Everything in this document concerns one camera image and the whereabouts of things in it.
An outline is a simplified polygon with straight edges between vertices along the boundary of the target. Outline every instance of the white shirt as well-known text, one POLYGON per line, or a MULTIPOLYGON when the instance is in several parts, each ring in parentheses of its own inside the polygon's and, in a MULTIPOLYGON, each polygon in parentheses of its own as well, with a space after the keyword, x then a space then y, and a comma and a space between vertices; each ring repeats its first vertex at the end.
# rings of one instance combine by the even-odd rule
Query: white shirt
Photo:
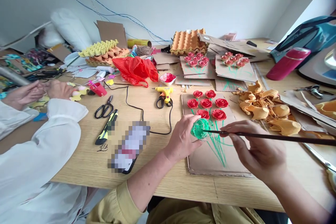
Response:
MULTIPOLYGON (((83 207, 87 188, 49 182, 75 151, 85 106, 63 99, 48 103, 49 120, 31 141, 0 155, 0 223, 69 223, 83 207)), ((18 111, 0 101, 0 139, 39 113, 18 111)))

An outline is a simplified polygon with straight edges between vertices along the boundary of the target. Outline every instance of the small bowl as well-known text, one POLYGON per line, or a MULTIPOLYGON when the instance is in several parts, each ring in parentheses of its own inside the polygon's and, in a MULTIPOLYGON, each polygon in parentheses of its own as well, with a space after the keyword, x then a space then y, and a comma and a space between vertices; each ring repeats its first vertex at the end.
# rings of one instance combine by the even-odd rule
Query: small bowl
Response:
POLYGON ((160 76, 160 81, 166 86, 172 85, 175 80, 176 80, 176 75, 172 73, 165 73, 160 76))

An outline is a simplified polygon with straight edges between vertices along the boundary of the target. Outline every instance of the red thermos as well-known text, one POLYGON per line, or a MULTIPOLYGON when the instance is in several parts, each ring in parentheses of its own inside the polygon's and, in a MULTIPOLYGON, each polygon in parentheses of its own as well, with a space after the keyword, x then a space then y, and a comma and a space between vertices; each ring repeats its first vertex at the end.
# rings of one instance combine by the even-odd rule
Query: red thermos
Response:
POLYGON ((301 47, 290 49, 278 63, 272 67, 266 77, 271 80, 280 81, 290 74, 308 55, 310 50, 301 47))

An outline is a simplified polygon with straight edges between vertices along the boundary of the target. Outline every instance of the yellow sleeve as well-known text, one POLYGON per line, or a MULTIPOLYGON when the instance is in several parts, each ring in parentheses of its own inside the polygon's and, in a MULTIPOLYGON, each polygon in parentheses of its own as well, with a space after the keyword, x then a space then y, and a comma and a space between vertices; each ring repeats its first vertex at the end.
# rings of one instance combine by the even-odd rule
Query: yellow sleeve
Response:
POLYGON ((89 213, 86 224, 133 224, 141 213, 135 206, 125 181, 112 189, 89 213))

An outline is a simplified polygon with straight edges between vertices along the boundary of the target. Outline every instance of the egg carton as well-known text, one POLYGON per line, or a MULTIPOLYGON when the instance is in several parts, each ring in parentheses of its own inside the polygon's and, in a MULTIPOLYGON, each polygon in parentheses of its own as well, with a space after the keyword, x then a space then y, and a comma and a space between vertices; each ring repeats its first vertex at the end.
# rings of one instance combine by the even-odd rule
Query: egg carton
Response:
POLYGON ((127 48, 119 48, 115 47, 112 48, 110 51, 103 55, 93 56, 89 59, 86 59, 86 63, 90 66, 108 66, 108 67, 115 67, 115 65, 112 62, 112 59, 114 58, 125 58, 130 54, 129 50, 127 48))
POLYGON ((93 45, 87 47, 85 50, 78 53, 81 57, 93 57, 106 54, 108 51, 113 49, 117 45, 118 40, 106 40, 94 43, 93 45))
POLYGON ((191 30, 190 33, 186 31, 175 32, 170 53, 183 55, 188 54, 189 52, 201 52, 205 54, 209 44, 201 41, 197 33, 205 34, 205 29, 191 30))

